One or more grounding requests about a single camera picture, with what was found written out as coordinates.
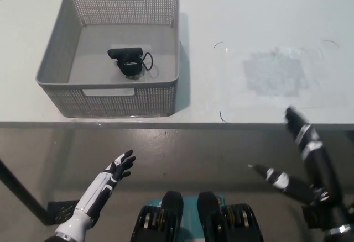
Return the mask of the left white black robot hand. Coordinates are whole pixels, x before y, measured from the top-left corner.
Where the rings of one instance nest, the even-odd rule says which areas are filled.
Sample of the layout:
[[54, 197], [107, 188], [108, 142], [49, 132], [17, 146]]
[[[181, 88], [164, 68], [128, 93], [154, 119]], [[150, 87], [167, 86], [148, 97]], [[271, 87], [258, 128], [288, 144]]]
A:
[[74, 211], [83, 212], [96, 222], [117, 183], [131, 174], [129, 169], [136, 160], [132, 154], [133, 150], [128, 150], [100, 172], [80, 198]]

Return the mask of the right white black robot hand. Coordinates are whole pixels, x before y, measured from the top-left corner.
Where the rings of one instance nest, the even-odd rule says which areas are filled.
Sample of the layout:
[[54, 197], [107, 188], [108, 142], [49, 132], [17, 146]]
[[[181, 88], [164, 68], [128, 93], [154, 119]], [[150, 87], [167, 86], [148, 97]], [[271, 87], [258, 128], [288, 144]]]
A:
[[250, 168], [278, 192], [302, 204], [309, 228], [321, 229], [326, 237], [353, 234], [353, 216], [343, 203], [343, 191], [323, 140], [294, 107], [285, 110], [285, 120], [308, 179], [261, 164]]

